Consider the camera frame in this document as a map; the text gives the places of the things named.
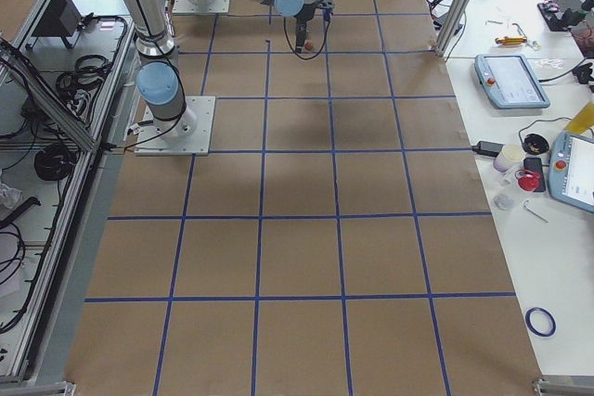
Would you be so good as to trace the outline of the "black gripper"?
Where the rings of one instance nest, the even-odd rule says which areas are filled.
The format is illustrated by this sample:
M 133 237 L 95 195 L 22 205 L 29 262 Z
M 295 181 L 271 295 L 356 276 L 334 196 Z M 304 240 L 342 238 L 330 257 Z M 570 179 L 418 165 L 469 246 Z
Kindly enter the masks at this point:
M 308 22 L 313 18 L 313 6 L 304 5 L 301 11 L 294 16 L 296 19 L 296 51 L 305 51 L 306 30 Z

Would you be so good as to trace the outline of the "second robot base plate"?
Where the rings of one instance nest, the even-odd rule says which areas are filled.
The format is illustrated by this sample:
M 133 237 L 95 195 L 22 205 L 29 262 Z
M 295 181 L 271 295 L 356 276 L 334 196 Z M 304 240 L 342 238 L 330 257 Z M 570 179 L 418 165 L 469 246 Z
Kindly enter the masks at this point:
M 226 14 L 230 0 L 175 0 L 175 15 L 214 15 Z

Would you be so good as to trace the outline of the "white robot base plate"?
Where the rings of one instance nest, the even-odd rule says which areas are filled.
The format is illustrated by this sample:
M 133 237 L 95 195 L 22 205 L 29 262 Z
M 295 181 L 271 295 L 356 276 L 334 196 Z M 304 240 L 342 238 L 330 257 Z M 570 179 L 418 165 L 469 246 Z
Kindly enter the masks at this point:
M 186 156 L 209 154 L 216 98 L 188 96 L 187 109 L 181 121 L 167 134 L 163 121 L 142 126 L 139 143 L 133 146 L 138 156 Z

